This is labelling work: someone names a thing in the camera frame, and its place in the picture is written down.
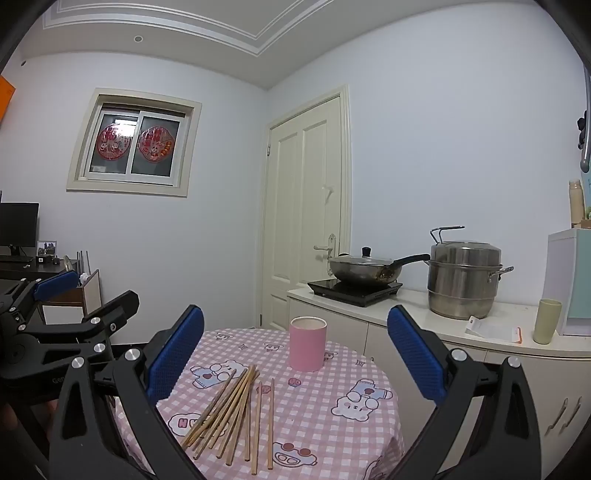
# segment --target wok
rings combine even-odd
[[[385,286],[396,281],[404,265],[429,260],[429,254],[411,255],[394,261],[372,258],[370,247],[363,247],[361,257],[340,254],[329,262],[333,275],[340,281],[364,286]]]

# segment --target orange panel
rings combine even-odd
[[[15,88],[8,83],[6,78],[0,75],[0,121],[2,121],[2,118],[6,113],[6,108],[14,94],[14,90]]]

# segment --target window frame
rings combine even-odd
[[[112,104],[119,105],[121,109],[112,106]],[[135,112],[124,110],[127,106],[135,110]],[[66,190],[145,193],[186,197],[189,190],[190,167],[201,107],[202,104],[198,102],[152,93],[95,89],[74,148]],[[179,115],[167,115],[150,111],[150,109],[174,112]],[[129,146],[125,174],[89,171],[96,136],[99,133],[98,129],[100,129],[105,114],[138,117],[134,137]],[[179,122],[170,177],[131,173],[135,149],[145,117]]]

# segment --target computer monitor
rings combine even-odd
[[[18,247],[37,246],[38,203],[0,203],[0,245],[12,247],[11,255],[20,255]]]

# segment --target paper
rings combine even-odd
[[[504,342],[521,343],[522,341],[520,327],[492,325],[490,322],[487,322],[486,319],[477,319],[474,316],[470,317],[470,320],[468,320],[466,333],[481,338],[503,340]]]

